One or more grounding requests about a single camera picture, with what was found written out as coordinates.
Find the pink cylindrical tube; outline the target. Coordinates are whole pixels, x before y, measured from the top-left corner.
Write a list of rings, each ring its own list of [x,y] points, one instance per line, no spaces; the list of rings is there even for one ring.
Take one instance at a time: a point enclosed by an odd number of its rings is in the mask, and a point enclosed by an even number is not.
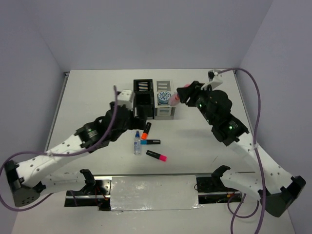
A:
[[[180,89],[185,89],[187,87],[190,86],[190,83],[184,85],[184,87],[182,88],[177,88],[177,91],[174,92],[171,97],[169,98],[169,105],[174,107],[174,106],[177,106],[178,104],[180,104],[180,96],[179,96],[179,93],[178,93],[178,90]]]

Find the clear spray bottle blue cap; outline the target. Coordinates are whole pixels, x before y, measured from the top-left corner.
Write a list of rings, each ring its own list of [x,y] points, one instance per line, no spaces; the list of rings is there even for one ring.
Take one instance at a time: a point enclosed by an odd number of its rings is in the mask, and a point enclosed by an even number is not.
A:
[[[134,155],[141,155],[141,138],[138,130],[134,138]]]

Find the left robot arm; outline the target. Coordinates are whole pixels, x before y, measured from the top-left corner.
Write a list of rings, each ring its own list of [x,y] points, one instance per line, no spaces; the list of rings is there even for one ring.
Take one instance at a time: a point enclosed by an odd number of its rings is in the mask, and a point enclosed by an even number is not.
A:
[[[142,108],[132,111],[126,105],[110,103],[104,116],[84,124],[68,139],[44,153],[23,162],[9,158],[2,166],[12,193],[14,211],[31,209],[42,195],[61,191],[91,194],[97,188],[94,175],[88,169],[78,172],[56,171],[66,164],[87,156],[116,141],[127,130],[143,130],[147,115]]]

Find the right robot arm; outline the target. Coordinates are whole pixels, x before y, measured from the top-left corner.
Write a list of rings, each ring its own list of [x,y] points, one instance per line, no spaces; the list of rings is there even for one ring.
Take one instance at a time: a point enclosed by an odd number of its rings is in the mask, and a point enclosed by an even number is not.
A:
[[[239,190],[258,200],[270,215],[280,217],[302,192],[306,185],[304,178],[288,173],[260,145],[253,143],[248,128],[231,114],[233,104],[225,92],[213,90],[211,85],[204,88],[202,83],[194,81],[178,88],[177,94],[181,103],[196,107],[212,126],[214,137],[256,173],[243,175],[222,165],[212,173],[212,186],[218,191],[226,187]]]

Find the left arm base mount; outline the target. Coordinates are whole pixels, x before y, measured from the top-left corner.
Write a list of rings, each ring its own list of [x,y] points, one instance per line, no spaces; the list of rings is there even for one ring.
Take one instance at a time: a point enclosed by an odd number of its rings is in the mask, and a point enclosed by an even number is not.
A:
[[[82,169],[84,186],[78,191],[67,191],[64,207],[97,207],[99,211],[111,211],[112,177],[93,175]]]

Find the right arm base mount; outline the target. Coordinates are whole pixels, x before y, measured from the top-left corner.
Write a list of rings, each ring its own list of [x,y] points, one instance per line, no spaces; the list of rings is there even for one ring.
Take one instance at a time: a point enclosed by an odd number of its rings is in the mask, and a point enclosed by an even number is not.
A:
[[[200,205],[227,203],[231,197],[230,202],[241,201],[242,194],[240,191],[213,182],[211,174],[197,174],[195,176],[196,184],[194,189],[197,191]]]

